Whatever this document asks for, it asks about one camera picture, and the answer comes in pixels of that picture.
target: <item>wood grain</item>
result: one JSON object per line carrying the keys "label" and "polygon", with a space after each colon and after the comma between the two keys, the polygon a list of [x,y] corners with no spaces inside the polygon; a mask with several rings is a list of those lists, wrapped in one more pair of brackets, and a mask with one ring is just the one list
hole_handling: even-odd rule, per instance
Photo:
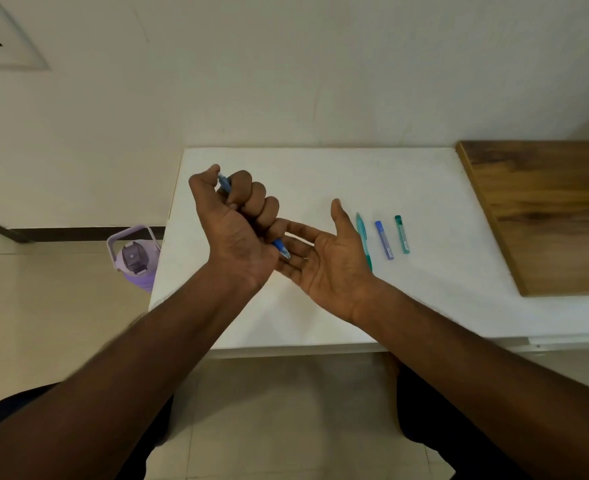
{"label": "wood grain", "polygon": [[457,153],[519,292],[589,294],[589,142],[461,141]]}

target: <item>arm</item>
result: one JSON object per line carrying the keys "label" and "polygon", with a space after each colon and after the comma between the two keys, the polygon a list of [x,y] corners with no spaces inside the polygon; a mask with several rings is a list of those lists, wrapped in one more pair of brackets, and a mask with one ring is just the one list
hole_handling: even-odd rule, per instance
{"label": "arm", "polygon": [[114,478],[178,384],[267,281],[278,251],[235,210],[272,235],[285,226],[275,221],[278,203],[247,172],[231,177],[225,201],[214,192],[217,171],[190,180],[210,243],[207,264],[69,379],[0,423],[0,479]]}
{"label": "arm", "polygon": [[589,477],[589,387],[511,354],[375,278],[333,201],[337,235],[290,222],[277,269],[443,394],[536,478]]}

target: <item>hand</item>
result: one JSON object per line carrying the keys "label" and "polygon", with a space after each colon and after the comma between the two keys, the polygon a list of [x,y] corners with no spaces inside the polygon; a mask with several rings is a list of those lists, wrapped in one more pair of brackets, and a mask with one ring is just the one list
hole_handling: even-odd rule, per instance
{"label": "hand", "polygon": [[270,242],[283,236],[287,221],[276,218],[279,201],[266,197],[266,187],[245,170],[229,177],[229,195],[215,192],[218,172],[219,165],[212,165],[188,180],[210,244],[208,262],[242,274],[258,290],[278,261],[279,251]]}
{"label": "hand", "polygon": [[370,297],[371,285],[378,280],[370,271],[359,233],[339,199],[332,201],[331,217],[337,235],[288,221],[286,231],[314,243],[314,247],[285,236],[282,241],[292,258],[278,261],[275,269],[324,310],[354,323],[357,305]]}

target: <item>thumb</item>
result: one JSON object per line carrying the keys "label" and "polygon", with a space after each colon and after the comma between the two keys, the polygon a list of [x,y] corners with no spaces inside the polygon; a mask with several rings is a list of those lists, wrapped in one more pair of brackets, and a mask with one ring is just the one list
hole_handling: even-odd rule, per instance
{"label": "thumb", "polygon": [[348,233],[355,232],[355,228],[350,222],[350,217],[341,207],[341,201],[336,198],[331,204],[331,217],[337,228],[337,235],[347,235]]}
{"label": "thumb", "polygon": [[212,212],[219,207],[225,208],[225,205],[221,203],[221,200],[214,191],[218,183],[217,174],[219,170],[219,165],[212,165],[202,173],[195,173],[187,181],[190,185],[194,202],[196,203],[197,213]]}

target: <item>purple water bottle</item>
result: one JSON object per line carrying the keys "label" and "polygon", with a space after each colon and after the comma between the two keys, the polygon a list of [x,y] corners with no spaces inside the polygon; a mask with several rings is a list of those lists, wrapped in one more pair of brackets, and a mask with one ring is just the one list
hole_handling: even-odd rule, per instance
{"label": "purple water bottle", "polygon": [[[114,254],[113,244],[115,241],[141,229],[147,229],[150,232],[152,241],[137,239],[128,242],[117,255]],[[152,285],[154,285],[154,277],[157,274],[157,265],[159,264],[159,255],[161,254],[161,246],[155,239],[152,229],[148,226],[138,225],[117,232],[108,238],[107,250],[112,258],[112,266],[117,271],[121,271],[126,280],[148,293],[152,292]]]}

